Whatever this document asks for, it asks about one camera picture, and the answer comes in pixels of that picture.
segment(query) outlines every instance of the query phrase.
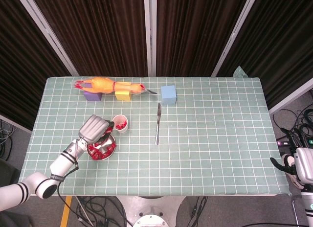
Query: butter knife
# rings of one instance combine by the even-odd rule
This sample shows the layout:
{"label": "butter knife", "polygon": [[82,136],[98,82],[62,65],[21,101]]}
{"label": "butter knife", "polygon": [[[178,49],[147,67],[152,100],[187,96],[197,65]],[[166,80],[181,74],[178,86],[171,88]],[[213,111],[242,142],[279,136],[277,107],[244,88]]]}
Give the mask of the butter knife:
{"label": "butter knife", "polygon": [[161,103],[158,103],[158,108],[157,108],[157,122],[156,122],[156,141],[155,141],[155,144],[156,144],[156,145],[158,145],[158,131],[159,131],[159,128],[160,128],[161,113],[162,113]]}

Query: dark brown curtain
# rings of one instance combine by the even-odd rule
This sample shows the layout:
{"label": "dark brown curtain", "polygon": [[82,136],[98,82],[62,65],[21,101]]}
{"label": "dark brown curtain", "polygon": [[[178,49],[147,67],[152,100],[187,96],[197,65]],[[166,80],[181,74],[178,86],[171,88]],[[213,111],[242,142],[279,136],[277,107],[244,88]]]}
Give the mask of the dark brown curtain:
{"label": "dark brown curtain", "polygon": [[157,76],[210,76],[246,0],[157,0]]}
{"label": "dark brown curtain", "polygon": [[0,11],[0,114],[32,130],[46,79],[69,72],[19,0]]}
{"label": "dark brown curtain", "polygon": [[80,75],[147,76],[144,0],[35,0]]}
{"label": "dark brown curtain", "polygon": [[218,76],[259,77],[268,108],[313,78],[313,0],[256,0]]}

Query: rubber chicken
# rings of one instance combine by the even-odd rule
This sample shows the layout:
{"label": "rubber chicken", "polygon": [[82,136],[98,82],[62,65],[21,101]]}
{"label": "rubber chicken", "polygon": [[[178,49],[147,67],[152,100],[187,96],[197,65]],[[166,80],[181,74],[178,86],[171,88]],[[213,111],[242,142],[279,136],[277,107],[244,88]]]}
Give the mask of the rubber chicken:
{"label": "rubber chicken", "polygon": [[[84,87],[84,84],[91,84],[91,88]],[[157,94],[149,89],[146,89],[143,84],[127,84],[124,82],[114,82],[109,78],[103,77],[94,77],[92,79],[84,80],[84,81],[76,81],[75,88],[82,89],[84,91],[92,92],[92,93],[111,93],[114,91],[130,91],[131,93],[142,93],[148,91],[153,94]]]}

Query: paper cup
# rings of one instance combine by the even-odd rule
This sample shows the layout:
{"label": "paper cup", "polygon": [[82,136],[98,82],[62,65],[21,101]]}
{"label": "paper cup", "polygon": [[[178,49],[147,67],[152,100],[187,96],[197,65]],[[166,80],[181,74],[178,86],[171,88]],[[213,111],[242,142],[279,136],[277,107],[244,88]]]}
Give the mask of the paper cup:
{"label": "paper cup", "polygon": [[[128,129],[128,119],[126,118],[125,115],[119,114],[117,116],[115,116],[112,121],[114,122],[114,129],[117,130],[119,133],[124,133],[127,131]],[[119,124],[122,124],[126,121],[126,126],[123,129],[117,129],[116,126]]]}

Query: grid tablecloth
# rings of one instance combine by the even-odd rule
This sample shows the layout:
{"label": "grid tablecloth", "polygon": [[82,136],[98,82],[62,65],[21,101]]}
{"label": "grid tablecloth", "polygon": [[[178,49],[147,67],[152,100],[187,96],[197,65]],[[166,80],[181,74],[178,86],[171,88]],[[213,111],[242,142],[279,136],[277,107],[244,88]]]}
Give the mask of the grid tablecloth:
{"label": "grid tablecloth", "polygon": [[[63,195],[231,195],[289,193],[258,78],[112,78],[143,83],[158,95],[131,102],[103,94],[86,101],[73,87],[86,77],[54,77],[45,85],[20,180],[49,166],[78,137],[92,115],[124,114],[129,129],[113,132],[117,149],[107,160],[87,153],[60,188]],[[154,145],[160,87],[175,85],[177,102],[162,106],[159,146]]]}

